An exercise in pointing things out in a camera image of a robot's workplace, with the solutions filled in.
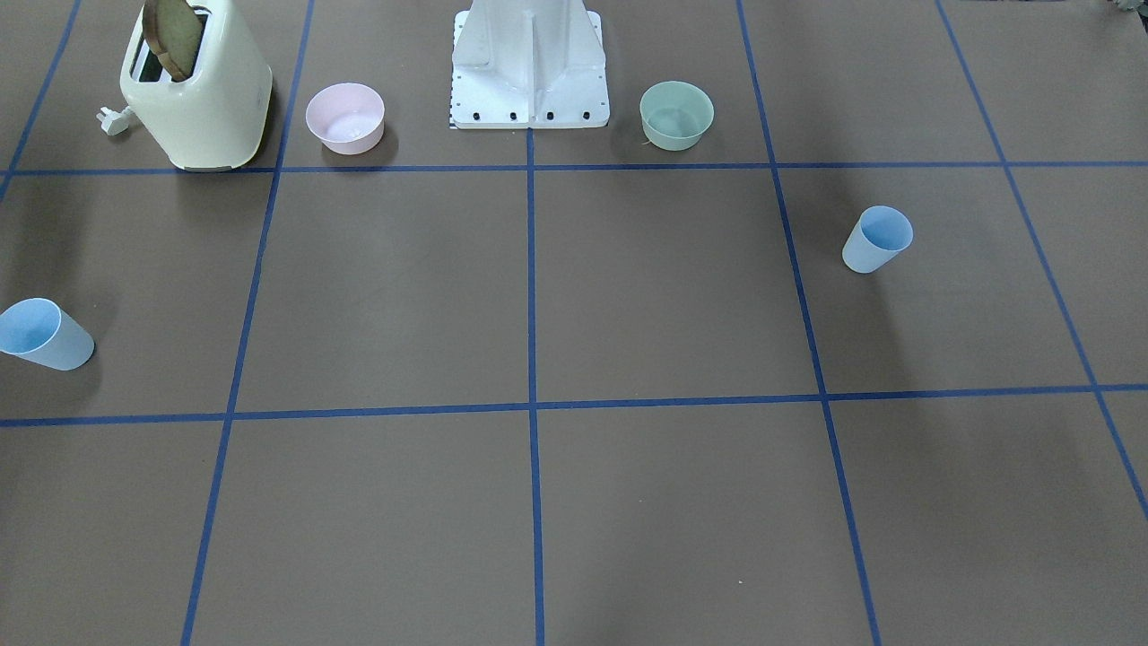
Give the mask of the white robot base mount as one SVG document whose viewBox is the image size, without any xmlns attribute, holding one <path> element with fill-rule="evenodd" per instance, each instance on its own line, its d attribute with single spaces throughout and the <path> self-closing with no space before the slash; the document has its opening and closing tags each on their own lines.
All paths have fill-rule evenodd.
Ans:
<svg viewBox="0 0 1148 646">
<path fill-rule="evenodd" d="M 448 123 L 599 129 L 611 120 L 603 20 L 582 1 L 473 1 L 452 21 Z"/>
</svg>

